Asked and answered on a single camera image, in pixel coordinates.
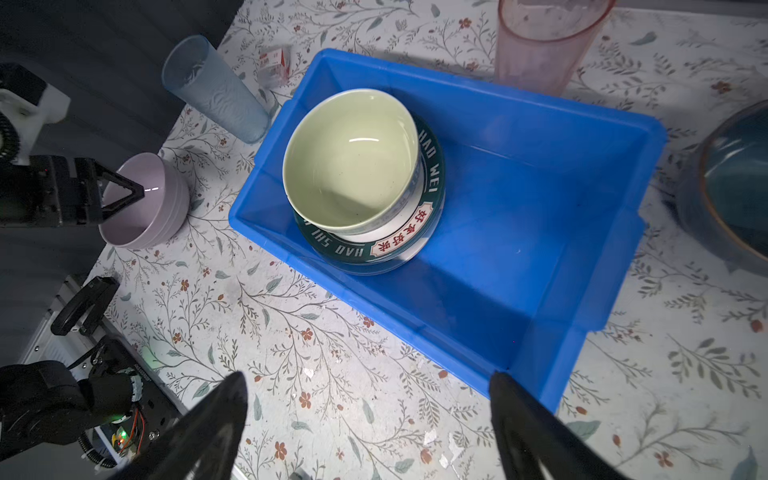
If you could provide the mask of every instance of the plastic bin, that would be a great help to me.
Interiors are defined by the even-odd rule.
[[[445,152],[437,230],[377,276],[323,261],[283,192],[293,130],[350,88],[397,97]],[[506,371],[553,412],[587,332],[605,326],[666,138],[643,115],[324,50],[265,137],[230,224],[481,394]]]

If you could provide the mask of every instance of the plate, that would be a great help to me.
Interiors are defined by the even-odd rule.
[[[423,185],[419,203],[408,220],[390,235],[352,242],[326,232],[293,212],[301,234],[328,263],[356,275],[388,272],[411,260],[437,227],[445,203],[445,157],[429,126],[411,113],[419,132]]]

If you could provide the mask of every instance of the pink bowl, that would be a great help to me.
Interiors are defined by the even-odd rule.
[[[99,225],[104,241],[115,247],[142,249],[167,242],[189,210],[189,187],[181,174],[156,154],[129,158],[118,173],[144,186],[144,198]],[[104,189],[103,204],[129,194],[117,184]]]

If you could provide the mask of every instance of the table surface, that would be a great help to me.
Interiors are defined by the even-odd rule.
[[[434,2],[248,0],[219,52],[272,114],[321,48],[488,78],[496,3]],[[290,83],[259,90],[271,45],[292,46]],[[644,238],[558,410],[632,478],[768,478],[768,279],[730,271],[664,206],[697,142],[768,97],[767,75],[766,21],[615,9],[565,94],[669,134]],[[91,274],[121,281],[109,317],[188,406],[247,374],[237,464],[252,478],[503,478],[483,395],[230,228],[257,149],[182,111],[160,154],[189,182],[188,222],[166,245],[104,250]]]

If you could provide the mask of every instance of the plastic cup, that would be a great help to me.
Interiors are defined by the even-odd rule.
[[[560,96],[616,0],[499,0],[496,82]]]
[[[166,90],[247,144],[260,140],[270,125],[264,107],[202,35],[170,51],[161,77]]]

